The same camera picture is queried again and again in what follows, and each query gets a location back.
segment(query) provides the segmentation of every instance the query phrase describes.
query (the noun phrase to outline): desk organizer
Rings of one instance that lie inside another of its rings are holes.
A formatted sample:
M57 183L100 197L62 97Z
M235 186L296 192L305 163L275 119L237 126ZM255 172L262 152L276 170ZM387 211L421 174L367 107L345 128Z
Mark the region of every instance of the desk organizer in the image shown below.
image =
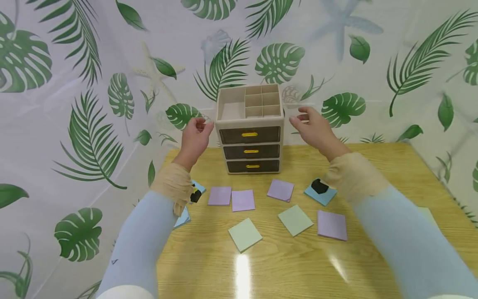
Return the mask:
M279 85L221 89L216 131L229 174L279 173L284 134Z

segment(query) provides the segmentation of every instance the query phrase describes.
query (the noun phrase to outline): dark drawer front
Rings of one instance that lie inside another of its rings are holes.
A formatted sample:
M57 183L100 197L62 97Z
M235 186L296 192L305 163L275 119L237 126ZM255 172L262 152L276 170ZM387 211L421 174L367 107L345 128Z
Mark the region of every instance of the dark drawer front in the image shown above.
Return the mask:
M227 160L278 158L279 145L224 146L224 154Z
M228 161L229 172L277 172L279 160Z
M223 144L279 142L280 127L260 127L219 130Z

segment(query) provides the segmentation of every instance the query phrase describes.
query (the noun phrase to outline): yellow drawer handle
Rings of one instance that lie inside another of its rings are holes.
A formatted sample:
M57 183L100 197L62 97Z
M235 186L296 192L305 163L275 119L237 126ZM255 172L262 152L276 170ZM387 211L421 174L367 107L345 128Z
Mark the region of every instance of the yellow drawer handle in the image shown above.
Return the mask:
M242 133L242 137L256 137L256 136L257 136L256 132Z

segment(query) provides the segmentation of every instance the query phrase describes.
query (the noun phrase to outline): hand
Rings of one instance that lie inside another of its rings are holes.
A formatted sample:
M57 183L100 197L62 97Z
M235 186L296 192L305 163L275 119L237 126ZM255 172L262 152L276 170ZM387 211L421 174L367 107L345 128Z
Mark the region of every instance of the hand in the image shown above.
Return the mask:
M173 163L191 171L198 158L206 150L213 129L213 121L206 123L206 120L202 117L191 118L183 131L181 150L174 158Z
M335 136L328 120L312 107L300 107L297 117L291 116L289 121L299 131L302 139L312 147L315 147L327 160L340 157L350 150Z

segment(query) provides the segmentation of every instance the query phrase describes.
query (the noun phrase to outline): wooden table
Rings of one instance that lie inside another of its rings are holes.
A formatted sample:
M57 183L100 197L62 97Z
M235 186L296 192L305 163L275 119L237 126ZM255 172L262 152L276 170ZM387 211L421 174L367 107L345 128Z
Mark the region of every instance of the wooden table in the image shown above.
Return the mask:
M362 153L417 206L428 207L441 231L478 275L478 232L407 144L348 144ZM171 151L169 163L177 154ZM159 293L168 299L400 298L392 274L338 193L323 207L303 194L327 160L302 145L284 146L280 174L226 174L219 148L209 148L191 172L208 191L189 205L191 222L174 230L157 263ZM273 178L295 184L290 203L268 198ZM253 189L256 210L209 207L212 186ZM314 225L292 237L278 214L298 204ZM318 209L345 214L348 241L317 236ZM239 254L228 229L250 217L262 241Z

